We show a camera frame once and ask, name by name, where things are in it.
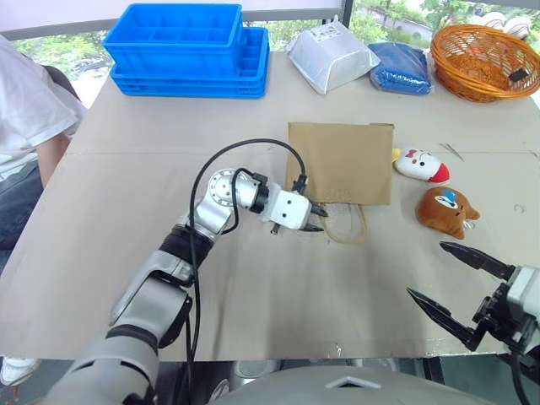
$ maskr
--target jeans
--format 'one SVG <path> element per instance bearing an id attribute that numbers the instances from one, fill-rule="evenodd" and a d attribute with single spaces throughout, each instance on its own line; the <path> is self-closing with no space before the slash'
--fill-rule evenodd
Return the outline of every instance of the jeans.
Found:
<path id="1" fill-rule="evenodd" d="M 42 192 L 37 160 L 0 181 L 0 274 Z"/>

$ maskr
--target white plastic bag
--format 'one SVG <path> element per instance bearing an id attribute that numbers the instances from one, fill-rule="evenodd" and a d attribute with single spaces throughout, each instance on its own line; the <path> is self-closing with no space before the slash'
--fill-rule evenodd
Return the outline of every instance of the white plastic bag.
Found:
<path id="1" fill-rule="evenodd" d="M 301 32 L 287 51 L 321 95 L 368 73 L 379 58 L 339 21 Z"/>

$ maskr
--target stacked blue crates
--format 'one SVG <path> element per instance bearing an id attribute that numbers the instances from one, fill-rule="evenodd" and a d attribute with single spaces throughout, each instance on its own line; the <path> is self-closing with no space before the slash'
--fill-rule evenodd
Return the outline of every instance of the stacked blue crates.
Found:
<path id="1" fill-rule="evenodd" d="M 244 28 L 238 4 L 132 4 L 103 46 L 126 95 L 257 99 L 266 91 L 268 33 Z"/>

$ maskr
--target white plush toy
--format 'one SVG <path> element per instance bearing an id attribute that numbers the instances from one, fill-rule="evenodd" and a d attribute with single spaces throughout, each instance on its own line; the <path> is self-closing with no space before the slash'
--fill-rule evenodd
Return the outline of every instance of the white plush toy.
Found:
<path id="1" fill-rule="evenodd" d="M 394 167 L 402 175 L 432 183 L 450 180 L 450 171 L 432 154 L 418 148 L 392 150 Z"/>

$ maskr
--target wicker basket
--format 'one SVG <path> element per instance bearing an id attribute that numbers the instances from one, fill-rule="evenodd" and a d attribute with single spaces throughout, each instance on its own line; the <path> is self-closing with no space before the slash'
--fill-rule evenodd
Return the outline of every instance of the wicker basket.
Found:
<path id="1" fill-rule="evenodd" d="M 452 93 L 488 103 L 540 89 L 540 57 L 524 41 L 481 25 L 454 25 L 431 42 L 435 74 Z"/>

